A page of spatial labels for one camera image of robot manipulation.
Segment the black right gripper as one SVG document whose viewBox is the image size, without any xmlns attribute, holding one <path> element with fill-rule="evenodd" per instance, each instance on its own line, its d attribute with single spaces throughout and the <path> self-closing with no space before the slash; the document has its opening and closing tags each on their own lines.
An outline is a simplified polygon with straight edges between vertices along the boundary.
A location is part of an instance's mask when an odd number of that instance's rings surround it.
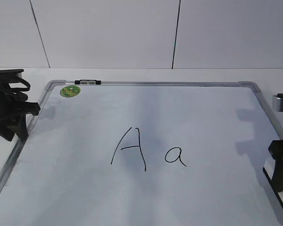
<svg viewBox="0 0 283 226">
<path fill-rule="evenodd" d="M 283 192 L 283 139 L 273 140 L 268 150 L 275 160 L 272 187 L 278 193 Z"/>
</svg>

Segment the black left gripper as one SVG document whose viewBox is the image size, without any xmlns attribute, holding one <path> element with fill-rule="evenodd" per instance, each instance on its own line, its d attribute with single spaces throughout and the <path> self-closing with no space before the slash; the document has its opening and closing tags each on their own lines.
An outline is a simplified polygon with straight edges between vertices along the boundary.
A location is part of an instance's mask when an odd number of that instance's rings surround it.
<svg viewBox="0 0 283 226">
<path fill-rule="evenodd" d="M 0 77 L 0 136 L 7 141 L 12 141 L 15 135 L 21 141 L 26 140 L 26 114 L 37 116 L 40 112 L 38 103 L 28 102 L 25 92 L 30 87 L 23 78 Z"/>
</svg>

